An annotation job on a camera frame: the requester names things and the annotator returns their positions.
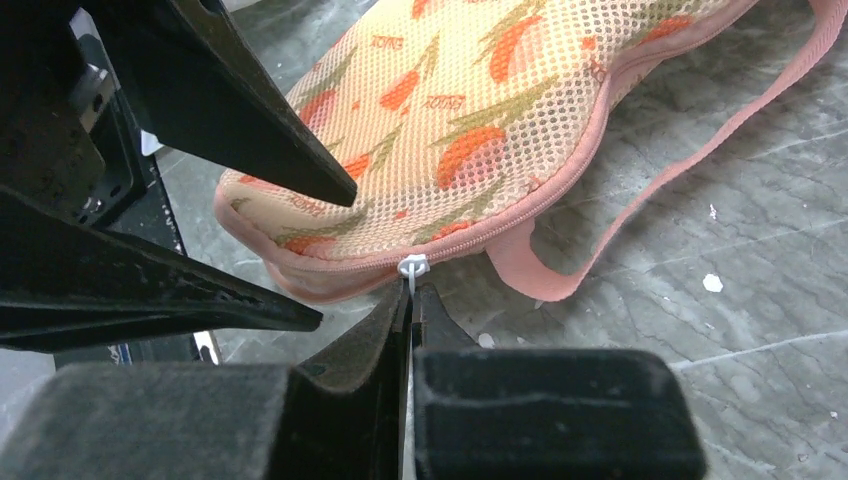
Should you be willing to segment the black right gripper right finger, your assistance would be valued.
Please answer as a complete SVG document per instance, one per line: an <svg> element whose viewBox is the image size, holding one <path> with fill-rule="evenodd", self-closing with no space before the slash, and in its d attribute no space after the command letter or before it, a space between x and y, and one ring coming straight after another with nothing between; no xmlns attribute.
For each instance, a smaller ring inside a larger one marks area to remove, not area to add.
<svg viewBox="0 0 848 480"><path fill-rule="evenodd" d="M702 479L682 388L635 349L485 348L431 284L412 310L420 479Z"/></svg>

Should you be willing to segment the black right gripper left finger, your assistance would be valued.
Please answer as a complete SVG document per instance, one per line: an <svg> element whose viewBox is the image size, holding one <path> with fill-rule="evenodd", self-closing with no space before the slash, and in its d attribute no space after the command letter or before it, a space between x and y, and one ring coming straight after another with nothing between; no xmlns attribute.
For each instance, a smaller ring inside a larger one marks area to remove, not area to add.
<svg viewBox="0 0 848 480"><path fill-rule="evenodd" d="M40 390L1 451L5 479L397 479L408 285L311 358L83 363Z"/></svg>

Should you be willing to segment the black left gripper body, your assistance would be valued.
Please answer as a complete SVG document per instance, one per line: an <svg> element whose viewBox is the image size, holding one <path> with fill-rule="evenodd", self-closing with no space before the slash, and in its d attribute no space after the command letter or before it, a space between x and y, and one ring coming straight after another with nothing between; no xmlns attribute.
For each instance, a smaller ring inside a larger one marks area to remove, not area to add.
<svg viewBox="0 0 848 480"><path fill-rule="evenodd" d="M156 137L78 1L1 4L1 184L75 226L185 251Z"/></svg>

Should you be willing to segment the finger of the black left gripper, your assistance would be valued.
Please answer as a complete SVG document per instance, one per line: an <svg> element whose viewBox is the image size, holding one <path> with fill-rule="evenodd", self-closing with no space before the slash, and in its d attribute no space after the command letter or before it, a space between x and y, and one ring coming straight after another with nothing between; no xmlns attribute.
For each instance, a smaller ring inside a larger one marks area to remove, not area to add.
<svg viewBox="0 0 848 480"><path fill-rule="evenodd" d="M357 185L220 1L83 1L139 126L166 146L349 207Z"/></svg>
<svg viewBox="0 0 848 480"><path fill-rule="evenodd" d="M311 332L320 312L1 190L1 344L56 353L203 330Z"/></svg>

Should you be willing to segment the white zipper pull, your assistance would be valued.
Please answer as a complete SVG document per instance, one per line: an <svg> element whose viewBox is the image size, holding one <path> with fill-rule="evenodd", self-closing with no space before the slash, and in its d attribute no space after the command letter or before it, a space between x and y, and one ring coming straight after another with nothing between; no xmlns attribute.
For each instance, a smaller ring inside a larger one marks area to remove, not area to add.
<svg viewBox="0 0 848 480"><path fill-rule="evenodd" d="M410 297L415 295L418 280L430 270L429 259L425 254L411 254L398 263L397 271L405 279Z"/></svg>

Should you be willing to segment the tulip print mesh laundry bag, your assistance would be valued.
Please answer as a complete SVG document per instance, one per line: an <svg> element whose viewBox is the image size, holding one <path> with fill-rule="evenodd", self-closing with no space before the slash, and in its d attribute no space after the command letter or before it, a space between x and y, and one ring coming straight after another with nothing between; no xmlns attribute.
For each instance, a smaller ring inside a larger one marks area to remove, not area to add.
<svg viewBox="0 0 848 480"><path fill-rule="evenodd" d="M666 59L701 46L749 1L380 1L288 92L353 178L349 207L229 169L219 224L286 291L331 303L486 253L536 300L588 274L545 266L536 218L577 182L614 106Z"/></svg>

